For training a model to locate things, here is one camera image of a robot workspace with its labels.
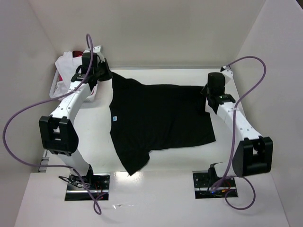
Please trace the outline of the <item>black t shirt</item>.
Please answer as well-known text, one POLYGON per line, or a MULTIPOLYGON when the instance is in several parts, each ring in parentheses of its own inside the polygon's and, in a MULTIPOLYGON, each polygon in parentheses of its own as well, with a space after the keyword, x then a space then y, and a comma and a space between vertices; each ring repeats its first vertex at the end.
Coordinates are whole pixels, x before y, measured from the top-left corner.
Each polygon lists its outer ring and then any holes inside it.
POLYGON ((113 74, 112 88, 110 135, 129 175, 148 163, 152 150, 215 142, 202 86, 145 85, 113 74))

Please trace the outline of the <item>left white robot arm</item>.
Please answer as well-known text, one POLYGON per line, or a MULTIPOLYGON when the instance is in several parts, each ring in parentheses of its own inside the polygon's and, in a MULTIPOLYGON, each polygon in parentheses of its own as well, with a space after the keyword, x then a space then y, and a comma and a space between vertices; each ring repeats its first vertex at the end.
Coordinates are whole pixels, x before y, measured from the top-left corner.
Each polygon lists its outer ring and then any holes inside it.
POLYGON ((78 151, 79 137, 73 123, 80 107, 98 82, 111 79, 112 72, 106 58, 96 50, 85 51, 81 61, 82 64, 71 78, 67 95, 49 116, 40 118, 39 128, 43 147, 70 167, 71 176, 67 181, 91 185, 93 169, 78 151))

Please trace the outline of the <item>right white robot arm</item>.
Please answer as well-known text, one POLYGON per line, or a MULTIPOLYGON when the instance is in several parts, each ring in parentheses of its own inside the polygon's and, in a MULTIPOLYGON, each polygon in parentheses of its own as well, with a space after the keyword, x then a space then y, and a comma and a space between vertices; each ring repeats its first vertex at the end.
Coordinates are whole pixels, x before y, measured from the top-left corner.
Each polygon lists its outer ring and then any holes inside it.
POLYGON ((201 93, 206 97, 207 111, 216 114, 232 131, 231 160, 213 164, 218 177, 244 177, 268 173, 272 167, 273 141, 257 132, 236 106, 225 85, 231 70, 211 72, 201 93))

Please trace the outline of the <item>red t shirt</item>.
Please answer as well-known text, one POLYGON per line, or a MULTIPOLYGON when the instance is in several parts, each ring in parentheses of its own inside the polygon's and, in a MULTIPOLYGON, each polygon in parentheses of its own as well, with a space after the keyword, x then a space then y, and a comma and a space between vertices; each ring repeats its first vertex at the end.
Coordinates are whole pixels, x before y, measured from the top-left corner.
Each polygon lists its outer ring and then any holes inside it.
POLYGON ((82 64, 83 52, 73 51, 73 52, 64 52, 56 62, 56 69, 64 83, 69 83, 72 76, 75 74, 76 69, 82 64))

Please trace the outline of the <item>white t shirt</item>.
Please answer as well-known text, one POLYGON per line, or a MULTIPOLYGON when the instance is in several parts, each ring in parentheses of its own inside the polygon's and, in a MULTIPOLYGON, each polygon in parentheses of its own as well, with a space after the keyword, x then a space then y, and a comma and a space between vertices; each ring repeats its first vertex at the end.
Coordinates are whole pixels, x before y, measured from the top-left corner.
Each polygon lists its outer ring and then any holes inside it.
POLYGON ((57 83, 57 89, 54 92, 54 97, 66 94, 70 88, 71 78, 75 74, 76 69, 82 64, 83 52, 73 51, 64 52, 55 62, 56 69, 61 77, 57 83))

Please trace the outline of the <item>aluminium table edge rail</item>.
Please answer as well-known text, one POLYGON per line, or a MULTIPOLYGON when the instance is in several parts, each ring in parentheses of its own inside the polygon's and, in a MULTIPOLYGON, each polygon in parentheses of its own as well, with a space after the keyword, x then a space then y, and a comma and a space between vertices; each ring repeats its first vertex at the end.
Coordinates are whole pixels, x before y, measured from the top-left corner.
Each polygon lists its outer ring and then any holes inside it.
POLYGON ((111 70, 220 69, 221 66, 132 66, 110 67, 111 70))

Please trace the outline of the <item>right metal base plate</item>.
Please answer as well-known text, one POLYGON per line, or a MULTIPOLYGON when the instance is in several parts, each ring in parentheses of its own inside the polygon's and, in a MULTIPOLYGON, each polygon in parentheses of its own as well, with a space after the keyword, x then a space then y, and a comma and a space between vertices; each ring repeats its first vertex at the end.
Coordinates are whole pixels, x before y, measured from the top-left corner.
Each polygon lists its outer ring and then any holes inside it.
POLYGON ((218 199, 238 197, 234 178, 224 180, 223 184, 215 191, 211 192, 211 186, 218 179, 211 177, 208 171, 193 171, 193 182, 196 199, 218 199))

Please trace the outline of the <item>metal base plate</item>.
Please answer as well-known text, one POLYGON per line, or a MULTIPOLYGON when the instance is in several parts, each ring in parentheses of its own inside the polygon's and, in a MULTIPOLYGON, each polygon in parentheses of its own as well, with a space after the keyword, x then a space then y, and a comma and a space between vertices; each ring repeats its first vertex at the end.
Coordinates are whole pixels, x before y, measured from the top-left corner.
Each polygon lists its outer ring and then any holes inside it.
POLYGON ((78 176, 70 175, 69 177, 59 176, 67 183, 65 201, 90 201, 84 185, 86 185, 92 196, 101 201, 107 201, 109 198, 110 173, 100 173, 90 176, 83 176, 82 183, 78 176))
POLYGON ((223 184, 215 191, 211 192, 211 186, 218 179, 211 177, 208 171, 193 171, 193 182, 196 199, 218 199, 238 197, 234 178, 224 180, 223 184))

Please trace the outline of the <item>grey slotted rail bracket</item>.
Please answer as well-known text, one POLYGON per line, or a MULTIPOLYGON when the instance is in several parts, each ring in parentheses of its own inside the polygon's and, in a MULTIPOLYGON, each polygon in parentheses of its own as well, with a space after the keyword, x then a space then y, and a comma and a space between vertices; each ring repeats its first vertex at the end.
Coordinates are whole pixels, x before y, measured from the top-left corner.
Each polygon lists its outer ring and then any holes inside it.
POLYGON ((48 163, 49 163, 49 157, 42 157, 38 172, 45 173, 47 171, 48 163))

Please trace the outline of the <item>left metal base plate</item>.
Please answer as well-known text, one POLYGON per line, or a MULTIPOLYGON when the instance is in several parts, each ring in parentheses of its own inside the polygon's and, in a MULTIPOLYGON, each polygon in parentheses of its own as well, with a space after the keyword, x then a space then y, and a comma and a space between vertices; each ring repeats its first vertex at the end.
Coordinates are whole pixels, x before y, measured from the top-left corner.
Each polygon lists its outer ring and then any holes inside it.
POLYGON ((59 176, 67 183, 65 201, 90 201, 84 185, 86 185, 92 196, 101 201, 107 201, 109 198, 110 173, 100 173, 90 176, 83 176, 82 183, 78 176, 70 175, 69 177, 59 176))

